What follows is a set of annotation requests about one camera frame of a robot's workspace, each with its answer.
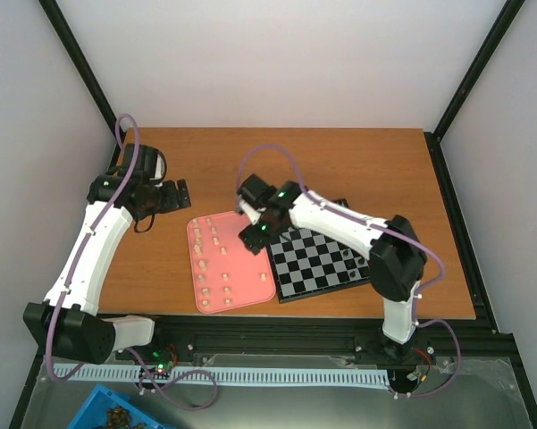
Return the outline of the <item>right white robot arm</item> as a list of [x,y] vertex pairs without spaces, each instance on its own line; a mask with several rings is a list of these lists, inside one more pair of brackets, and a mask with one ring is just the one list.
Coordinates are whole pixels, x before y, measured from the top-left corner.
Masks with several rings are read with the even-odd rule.
[[255,255],[294,227],[320,233],[363,257],[370,283],[383,299],[385,340],[403,346],[413,338],[414,298],[427,257],[406,218],[396,215],[385,220],[360,214],[295,181],[277,189],[255,174],[237,186],[236,200],[236,211],[249,220],[239,238]]

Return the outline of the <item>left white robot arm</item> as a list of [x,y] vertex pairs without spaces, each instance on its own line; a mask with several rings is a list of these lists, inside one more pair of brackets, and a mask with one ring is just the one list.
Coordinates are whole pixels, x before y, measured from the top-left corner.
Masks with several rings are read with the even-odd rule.
[[89,186],[80,233],[55,284],[40,303],[29,303],[23,321],[49,358],[102,364],[129,347],[148,359],[161,358],[168,338],[149,316],[98,316],[108,269],[127,230],[157,215],[189,207],[186,183],[168,181],[164,154],[129,144],[122,164]]

